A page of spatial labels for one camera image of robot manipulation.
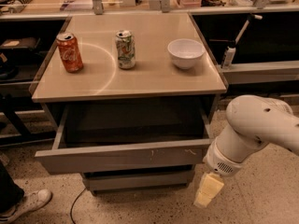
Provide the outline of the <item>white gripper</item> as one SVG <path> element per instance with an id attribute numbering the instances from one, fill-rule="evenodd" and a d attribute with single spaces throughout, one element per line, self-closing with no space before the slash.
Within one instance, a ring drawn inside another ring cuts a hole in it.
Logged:
<path id="1" fill-rule="evenodd" d="M 217 140 L 207 149 L 203 162 L 214 173 L 204 173 L 200 180 L 193 202 L 199 208 L 206 208 L 221 192 L 224 181 L 220 175 L 233 176 L 243 167 L 242 163 L 231 161 L 221 153 Z"/>

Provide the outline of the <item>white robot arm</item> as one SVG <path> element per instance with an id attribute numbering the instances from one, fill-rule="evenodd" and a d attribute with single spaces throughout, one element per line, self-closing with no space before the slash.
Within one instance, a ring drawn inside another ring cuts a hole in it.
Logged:
<path id="1" fill-rule="evenodd" d="M 299 155 L 299 118 L 278 99 L 255 95 L 234 98 L 226 108 L 227 125 L 209 146 L 194 205 L 207 207 L 221 192 L 223 178 L 235 175 L 245 160 L 268 144 Z"/>

